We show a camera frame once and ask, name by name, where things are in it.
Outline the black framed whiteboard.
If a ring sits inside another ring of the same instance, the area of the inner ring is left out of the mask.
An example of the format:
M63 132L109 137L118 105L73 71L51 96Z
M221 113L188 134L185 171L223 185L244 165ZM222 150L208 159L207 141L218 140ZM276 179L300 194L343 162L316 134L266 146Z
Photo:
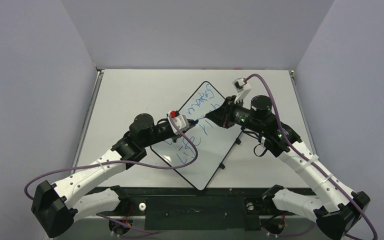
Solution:
M179 109L180 114L196 120L217 109L225 98L208 81L204 81ZM191 140L168 139L150 147L169 166L197 190L204 190L241 134L237 125L225 129L212 121L199 119L198 124L186 132Z

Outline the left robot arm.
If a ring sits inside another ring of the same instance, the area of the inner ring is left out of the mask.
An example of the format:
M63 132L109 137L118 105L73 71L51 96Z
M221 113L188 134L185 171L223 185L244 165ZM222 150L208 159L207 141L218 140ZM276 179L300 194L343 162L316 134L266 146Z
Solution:
M141 162L147 155L147 147L185 137L185 133L197 123L197 120L188 119L178 111L169 112L158 122L154 122L150 114L141 113L123 137L93 163L72 167L71 175L53 183L47 180L39 183L34 195L30 196L31 211L46 235L58 237L77 220L101 212L125 214L129 210L129 201L120 186L99 193L90 192L133 165L150 167L150 164Z

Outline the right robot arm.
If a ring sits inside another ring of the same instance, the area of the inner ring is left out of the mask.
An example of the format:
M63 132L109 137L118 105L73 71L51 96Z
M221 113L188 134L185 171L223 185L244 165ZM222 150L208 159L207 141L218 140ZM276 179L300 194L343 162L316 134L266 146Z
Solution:
M361 219L369 196L356 192L339 181L312 154L301 137L287 124L278 120L268 96L252 98L250 108L227 97L222 105L205 117L215 125L228 129L238 125L258 134L265 150L286 165L311 188L314 197L301 195L274 185L262 196L262 207L269 213L289 212L314 223L330 239L340 240Z

